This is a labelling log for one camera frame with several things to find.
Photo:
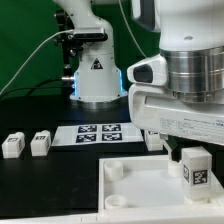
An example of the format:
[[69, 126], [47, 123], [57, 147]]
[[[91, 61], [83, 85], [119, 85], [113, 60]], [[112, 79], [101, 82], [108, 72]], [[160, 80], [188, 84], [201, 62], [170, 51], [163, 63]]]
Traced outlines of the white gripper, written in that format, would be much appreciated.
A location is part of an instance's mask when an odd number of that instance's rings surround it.
[[171, 161], [181, 160], [181, 138], [224, 146], [224, 91], [209, 103], [184, 103], [163, 87], [133, 84], [129, 89], [133, 124], [162, 133], [160, 140]]

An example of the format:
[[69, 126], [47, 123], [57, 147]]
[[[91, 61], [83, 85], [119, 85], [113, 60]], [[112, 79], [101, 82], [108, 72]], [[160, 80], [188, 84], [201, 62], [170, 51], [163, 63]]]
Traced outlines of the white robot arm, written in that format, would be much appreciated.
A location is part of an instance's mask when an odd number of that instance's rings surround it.
[[129, 89], [113, 59], [113, 28], [91, 9], [119, 1], [54, 0], [83, 47], [74, 99], [110, 103], [125, 95], [136, 127], [224, 145], [224, 0], [131, 0], [133, 19], [160, 39], [157, 55], [125, 72]]

